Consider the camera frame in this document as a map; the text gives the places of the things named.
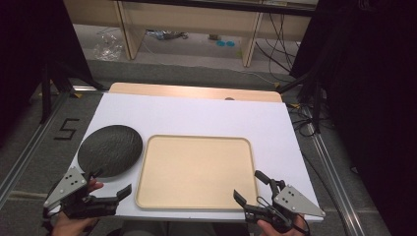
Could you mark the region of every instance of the beige tray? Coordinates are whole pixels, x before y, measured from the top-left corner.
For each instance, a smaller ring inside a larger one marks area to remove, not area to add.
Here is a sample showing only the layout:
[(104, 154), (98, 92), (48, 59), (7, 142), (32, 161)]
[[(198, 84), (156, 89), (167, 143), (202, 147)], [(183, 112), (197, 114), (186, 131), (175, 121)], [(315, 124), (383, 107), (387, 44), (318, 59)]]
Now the beige tray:
[(139, 207), (239, 209), (233, 190), (248, 204), (256, 204), (252, 151), (246, 139), (149, 139), (136, 193)]

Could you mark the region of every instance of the black round object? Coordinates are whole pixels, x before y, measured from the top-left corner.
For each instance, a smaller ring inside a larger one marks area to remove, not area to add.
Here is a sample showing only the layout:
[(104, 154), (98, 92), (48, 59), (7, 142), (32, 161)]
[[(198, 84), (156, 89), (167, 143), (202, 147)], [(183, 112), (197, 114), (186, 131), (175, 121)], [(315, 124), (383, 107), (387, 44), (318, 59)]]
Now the black round object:
[(83, 141), (78, 162), (86, 173), (101, 168), (99, 177), (113, 177), (132, 167), (143, 147), (142, 138), (134, 129), (122, 125), (107, 126)]

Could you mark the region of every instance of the white tabletop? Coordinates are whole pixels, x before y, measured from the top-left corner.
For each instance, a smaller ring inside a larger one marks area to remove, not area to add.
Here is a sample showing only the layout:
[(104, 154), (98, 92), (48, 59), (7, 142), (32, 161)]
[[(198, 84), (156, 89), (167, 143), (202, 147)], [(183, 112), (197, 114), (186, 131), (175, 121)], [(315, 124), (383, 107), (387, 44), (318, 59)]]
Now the white tabletop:
[[(284, 180), (314, 204), (318, 204), (284, 103), (106, 93), (84, 139), (92, 132), (111, 125), (125, 125), (135, 129), (144, 140), (144, 149), (148, 139), (154, 135), (245, 138), (252, 146), (255, 169), (263, 171), (269, 178)], [(144, 153), (123, 174), (98, 179), (104, 183), (104, 187), (92, 193), (97, 197), (114, 197), (117, 191), (132, 184), (132, 194), (120, 203), (117, 216), (152, 220), (243, 222), (243, 210), (138, 207), (135, 195)], [(71, 166), (80, 168), (77, 155)], [(258, 181), (258, 188), (260, 196), (270, 201), (270, 187)], [(306, 215), (306, 219), (322, 220), (310, 215)]]

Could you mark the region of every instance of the aluminum rail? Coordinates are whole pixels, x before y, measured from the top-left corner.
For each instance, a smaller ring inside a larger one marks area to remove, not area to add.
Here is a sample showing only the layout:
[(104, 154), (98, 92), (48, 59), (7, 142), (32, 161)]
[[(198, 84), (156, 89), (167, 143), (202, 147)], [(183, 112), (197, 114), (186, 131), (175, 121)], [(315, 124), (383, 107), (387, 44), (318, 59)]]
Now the aluminum rail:
[(13, 188), (15, 188), (19, 178), (24, 173), (25, 169), (30, 163), (31, 158), (36, 153), (37, 148), (42, 143), (43, 138), (45, 137), (47, 131), (50, 128), (50, 125), (55, 120), (55, 116), (58, 113), (59, 109), (62, 107), (64, 102), (69, 97), (68, 92), (61, 92), (54, 102), (52, 107), (52, 112), (49, 118), (34, 132), (33, 136), (31, 137), (29, 143), (19, 156), (18, 160), (15, 162), (13, 167), (10, 169), (9, 173), (7, 174), (6, 178), (0, 185), (0, 209), (6, 203), (10, 193), (12, 192)]
[[(308, 108), (303, 109), (305, 115), (312, 117), (310, 110)], [(314, 133), (313, 124), (308, 125), (309, 131), (311, 134)], [(365, 232), (362, 228), (359, 217), (353, 207), (353, 204), (350, 202), (349, 197), (346, 194), (346, 190), (341, 183), (340, 178), (337, 175), (333, 162), (331, 161), (328, 150), (326, 149), (325, 143), (323, 142), (322, 136), (320, 134), (315, 134), (313, 136), (314, 144), (319, 153), (319, 156), (322, 160), (322, 164), (325, 168), (326, 174), (330, 180), (331, 187), (334, 191), (334, 198), (340, 206), (341, 213), (343, 214), (344, 220), (347, 225), (351, 235), (362, 236), (365, 235)]]
[(212, 8), (222, 10), (233, 10), (243, 12), (260, 12), (272, 14), (284, 14), (301, 17), (333, 16), (336, 12), (316, 11), (314, 7), (276, 6), (271, 4), (259, 4), (249, 2), (213, 1), (213, 0), (122, 0), (119, 2), (136, 2), (159, 5)]

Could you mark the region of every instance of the human hand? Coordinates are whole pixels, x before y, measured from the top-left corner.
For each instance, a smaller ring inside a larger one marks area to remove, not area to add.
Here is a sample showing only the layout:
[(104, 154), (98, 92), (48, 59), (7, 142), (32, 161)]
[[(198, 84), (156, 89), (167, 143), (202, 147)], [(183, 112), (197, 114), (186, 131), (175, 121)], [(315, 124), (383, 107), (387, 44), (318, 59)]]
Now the human hand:
[[(294, 219), (294, 224), (297, 225), (298, 227), (304, 229), (304, 219), (302, 218), (303, 216), (298, 215), (295, 219)], [(301, 233), (300, 231), (296, 230), (295, 228), (292, 228), (291, 230), (289, 230), (286, 233), (279, 233), (277, 232), (272, 225), (270, 225), (270, 223), (263, 221), (263, 220), (258, 220), (257, 222), (258, 226), (261, 227), (262, 229), (262, 234), (260, 236), (302, 236), (304, 235), (303, 233)]]
[[(89, 192), (102, 187), (103, 183), (99, 183), (95, 179), (89, 181)], [(78, 236), (83, 233), (86, 227), (94, 226), (97, 222), (98, 218), (70, 219), (64, 212), (60, 212), (52, 236)]]

